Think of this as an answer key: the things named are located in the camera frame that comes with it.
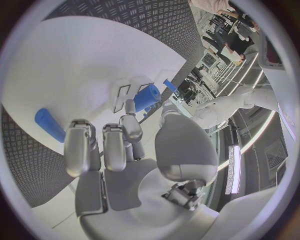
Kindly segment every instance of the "white tabletop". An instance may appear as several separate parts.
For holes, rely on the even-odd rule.
[[[26,39],[8,71],[2,104],[30,136],[63,154],[58,142],[35,121],[47,108],[65,130],[73,119],[91,121],[102,151],[102,127],[117,123],[112,113],[112,83],[146,76],[162,93],[186,60],[150,35],[98,17],[67,16],[42,21]]]

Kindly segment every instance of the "white shirt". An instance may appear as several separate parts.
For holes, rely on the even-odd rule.
[[[216,14],[219,10],[230,9],[229,0],[191,0],[192,4],[204,11]]]
[[[241,60],[241,56],[236,52],[233,51],[233,53],[230,53],[227,47],[224,47],[221,51],[221,54],[228,58],[232,62],[239,62]]]

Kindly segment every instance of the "person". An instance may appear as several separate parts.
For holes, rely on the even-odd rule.
[[[227,43],[222,42],[220,39],[215,38],[215,40],[203,36],[202,39],[218,50],[218,53],[228,58],[234,65],[239,66],[245,59],[244,54],[238,54],[229,48]]]
[[[193,5],[211,14],[227,14],[237,19],[242,24],[245,24],[253,31],[257,31],[258,33],[260,32],[260,27],[258,24],[230,0],[188,0],[188,2],[190,5]],[[227,9],[235,10],[236,13],[227,11]]]

